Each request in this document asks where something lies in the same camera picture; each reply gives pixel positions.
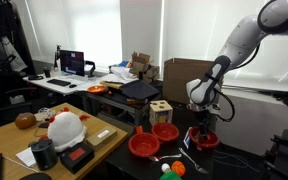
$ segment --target red plastic bowl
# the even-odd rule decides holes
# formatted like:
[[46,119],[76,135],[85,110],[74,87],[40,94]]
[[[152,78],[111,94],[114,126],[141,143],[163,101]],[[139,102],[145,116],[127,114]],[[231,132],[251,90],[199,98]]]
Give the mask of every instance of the red plastic bowl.
[[189,131],[190,139],[202,149],[212,149],[217,147],[220,144],[220,141],[218,140],[216,134],[213,131],[209,131],[207,133],[207,139],[205,139],[203,142],[198,141],[195,136],[200,131],[198,127],[192,127]]
[[149,133],[135,134],[128,142],[130,151],[139,157],[153,156],[160,149],[158,139]]
[[180,135],[174,124],[160,122],[152,127],[152,133],[161,141],[173,141]]

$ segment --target handle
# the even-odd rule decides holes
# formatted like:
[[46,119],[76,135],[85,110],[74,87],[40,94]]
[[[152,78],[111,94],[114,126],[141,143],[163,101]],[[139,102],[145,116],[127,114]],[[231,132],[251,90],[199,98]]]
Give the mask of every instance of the handle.
[[188,155],[186,154],[186,152],[182,149],[182,148],[179,148],[181,153],[186,156],[193,164],[194,166],[196,167],[196,169],[198,169],[200,166],[198,164],[195,163],[195,161]]
[[164,158],[179,158],[182,157],[182,154],[176,154],[176,155],[170,155],[170,156],[162,156],[160,157],[160,159],[164,159]]

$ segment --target mouse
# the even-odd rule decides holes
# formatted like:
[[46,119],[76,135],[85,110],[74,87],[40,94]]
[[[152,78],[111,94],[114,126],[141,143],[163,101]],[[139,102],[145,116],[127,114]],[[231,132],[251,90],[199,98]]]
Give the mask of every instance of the mouse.
[[74,88],[74,87],[76,87],[77,85],[76,84],[71,84],[71,85],[69,85],[68,87],[69,88]]
[[52,178],[45,173],[33,173],[22,177],[20,180],[51,180]]

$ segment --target wooden table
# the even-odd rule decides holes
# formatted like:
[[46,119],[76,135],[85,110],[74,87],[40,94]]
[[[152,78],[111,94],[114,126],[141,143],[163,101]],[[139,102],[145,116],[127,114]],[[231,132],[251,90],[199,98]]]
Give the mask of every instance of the wooden table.
[[[64,103],[59,106],[52,108],[56,112],[63,110],[64,107],[68,107],[69,110],[77,115],[87,114],[84,111],[77,109],[70,104]],[[15,123],[10,123],[8,125],[0,127],[0,153],[3,154],[3,157],[8,157],[17,162],[21,162],[15,154],[26,149],[28,144],[32,141],[37,141],[39,137],[34,136],[35,131],[38,127],[37,123],[35,126],[20,130],[15,126]],[[83,124],[87,127],[86,137],[92,135],[96,131],[101,130],[107,125],[110,125],[96,117],[91,116],[91,118],[83,121]],[[68,171],[58,159],[57,164],[46,171],[41,171],[47,173],[52,177],[52,179],[82,179],[86,176],[93,168],[95,168],[100,162],[102,162],[116,147],[118,147],[126,138],[127,133],[117,127],[117,136],[103,148],[95,152],[95,157],[86,164],[81,170],[76,174],[72,174]],[[46,134],[46,129],[39,128],[36,131],[37,135]],[[28,170],[14,162],[3,159],[3,176],[4,180],[8,179],[19,179],[28,174],[34,173],[32,170]],[[37,166],[33,167],[34,169],[40,171]]]

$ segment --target wooden cube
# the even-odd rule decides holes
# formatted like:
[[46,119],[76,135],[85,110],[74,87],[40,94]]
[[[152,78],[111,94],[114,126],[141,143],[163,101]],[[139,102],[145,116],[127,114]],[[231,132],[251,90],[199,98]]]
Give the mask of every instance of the wooden cube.
[[150,122],[153,125],[159,122],[172,123],[173,108],[165,101],[151,101]]

